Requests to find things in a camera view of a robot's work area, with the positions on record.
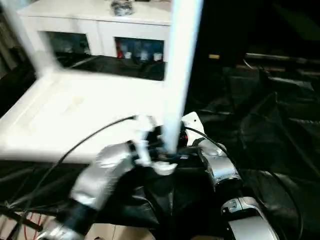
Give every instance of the black cloth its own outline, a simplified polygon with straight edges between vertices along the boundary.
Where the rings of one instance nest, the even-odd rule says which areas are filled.
[[[291,191],[303,217],[302,239],[320,236],[319,79],[202,66],[190,82],[185,113],[196,111],[205,132],[223,143],[247,186],[264,204],[274,227],[298,236],[297,209],[274,172]],[[0,161],[0,207],[23,209],[49,163]],[[45,181],[32,211],[65,211],[83,164],[63,164]],[[146,227],[160,238],[222,235],[216,196],[201,161],[179,164],[171,176],[137,168],[118,183],[97,221]]]

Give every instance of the white cabinet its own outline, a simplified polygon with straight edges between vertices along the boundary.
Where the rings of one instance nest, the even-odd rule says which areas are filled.
[[[18,11],[36,51],[50,48],[45,32],[85,34],[91,55],[117,56],[115,37],[163,41],[168,58],[170,2],[134,2],[134,13],[114,16],[111,1],[38,0]]]

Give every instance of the red wire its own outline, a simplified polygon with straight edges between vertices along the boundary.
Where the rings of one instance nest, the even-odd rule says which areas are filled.
[[[38,224],[38,225],[40,225],[41,216],[42,216],[42,215],[40,214],[40,216],[39,216],[39,218],[38,218],[38,222],[36,223],[36,224]],[[38,235],[37,230],[34,230],[33,240],[36,240],[37,235]]]
[[[29,220],[32,220],[32,217],[33,217],[33,216],[34,216],[34,213],[32,212],[32,213],[31,213],[31,217],[30,217]],[[41,222],[41,216],[42,216],[42,215],[40,215],[39,218],[38,218],[38,222],[37,222],[38,225],[39,225],[40,222]],[[23,226],[23,231],[24,231],[24,239],[25,239],[25,240],[28,240],[26,225]],[[36,237],[37,237],[37,230],[34,230],[33,240],[36,240]]]

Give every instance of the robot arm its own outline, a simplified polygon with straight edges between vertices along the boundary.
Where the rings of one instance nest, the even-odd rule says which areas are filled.
[[[70,193],[69,211],[58,215],[37,239],[83,240],[118,180],[136,164],[153,167],[160,175],[171,174],[176,164],[151,162],[149,152],[151,150],[154,153],[155,146],[160,147],[161,155],[165,154],[161,140],[157,143],[159,133],[153,135],[152,139],[151,144],[144,140],[135,143],[128,141],[104,148],[96,161],[77,178]],[[232,161],[219,147],[206,139],[197,139],[195,143],[219,198],[219,208],[225,222],[225,239],[278,240],[257,201],[245,194],[243,181]]]
[[[226,226],[225,239],[278,240],[258,202],[245,195],[242,179],[232,161],[206,139],[200,140],[198,146],[198,154],[220,200],[221,216]]]
[[[68,212],[51,221],[38,240],[83,240],[104,207],[118,180],[134,167],[130,142],[107,146],[96,162],[77,178],[70,194]]]

